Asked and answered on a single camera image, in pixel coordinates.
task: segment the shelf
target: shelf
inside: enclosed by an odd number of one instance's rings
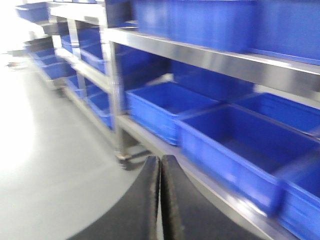
[[[93,25],[106,22],[104,7],[100,4],[81,4],[68,2],[48,2],[49,13],[56,17],[73,19]]]
[[[37,66],[34,63],[34,60],[32,57],[28,57],[28,66],[38,73],[40,78],[47,84],[47,86],[50,89],[52,90],[60,89],[65,85],[64,77],[51,79],[45,71],[43,71],[39,66]]]
[[[48,2],[49,13],[52,16],[77,20],[93,25],[115,27],[131,20],[131,5],[129,2],[110,4],[106,8],[104,1],[97,4],[81,4],[70,2]]]
[[[136,31],[108,29],[110,41],[320,102],[320,66],[259,54],[218,51]]]
[[[82,111],[82,113],[99,129],[108,142],[115,147],[115,133],[110,130],[88,107],[87,103],[80,99],[72,90],[65,87],[63,91],[65,95]]]
[[[253,206],[235,193],[227,191],[217,182],[202,173],[191,163],[176,146],[169,145],[156,135],[152,134],[127,115],[118,116],[116,119],[122,129],[143,144],[149,151],[161,157],[174,155],[191,181],[198,187],[217,208],[229,218],[238,222],[244,228],[260,233],[267,239],[296,240],[297,238],[281,227],[275,220],[266,218],[254,210]]]
[[[106,93],[112,93],[111,88],[108,84],[110,82],[110,78],[107,75],[87,64],[85,61],[82,61],[78,57],[74,56],[71,52],[67,51],[64,48],[56,49],[55,53],[58,56],[64,58],[68,63],[70,63],[79,74],[90,79],[94,84],[99,86]]]

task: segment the empty blue crate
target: empty blue crate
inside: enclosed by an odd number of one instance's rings
[[[172,82],[127,91],[127,98],[130,116],[172,145],[178,144],[177,118],[219,103]]]
[[[91,27],[83,29],[78,32],[78,41],[81,48],[85,48],[91,45],[100,44],[99,28]],[[72,44],[70,35],[64,35],[61,37],[61,44],[64,49],[67,49],[72,53]]]
[[[247,52],[254,0],[171,0],[172,40],[229,52]]]
[[[105,92],[94,94],[88,98],[88,104],[93,112],[110,129],[114,129],[113,116],[111,114],[109,96]]]
[[[103,58],[101,44],[94,44],[81,48],[81,58],[83,61],[93,66],[100,72],[107,74],[106,72],[106,61]]]
[[[169,4],[168,0],[134,0],[133,9],[139,32],[169,38]]]
[[[283,181],[278,172],[304,161],[320,145],[291,128],[231,105],[186,117],[178,124],[182,152],[269,216],[282,202]]]
[[[286,177],[283,206],[279,213],[282,226],[302,240],[320,239],[320,153],[318,161]]]
[[[253,53],[320,65],[320,2],[259,0]]]
[[[76,73],[69,63],[54,55],[52,57],[40,59],[38,65],[51,79],[63,78]]]
[[[16,6],[15,9],[21,18],[33,23],[49,19],[46,2],[26,3]]]
[[[171,62],[174,81],[184,88],[219,101],[231,101],[253,92],[254,84],[179,61]]]
[[[320,110],[270,93],[254,93],[234,104],[320,137]]]
[[[52,56],[55,55],[55,49],[54,48],[47,48],[44,50],[35,51],[35,52],[31,53],[31,55],[34,59],[44,59],[46,57],[51,58]]]
[[[97,93],[102,91],[98,86],[94,85],[87,78],[84,78],[84,81],[85,81],[85,90],[86,90],[87,96],[91,96],[91,95],[97,94]],[[81,99],[83,99],[85,97],[85,90],[79,88],[79,82],[78,82],[78,76],[77,75],[69,76],[66,79],[66,84]]]

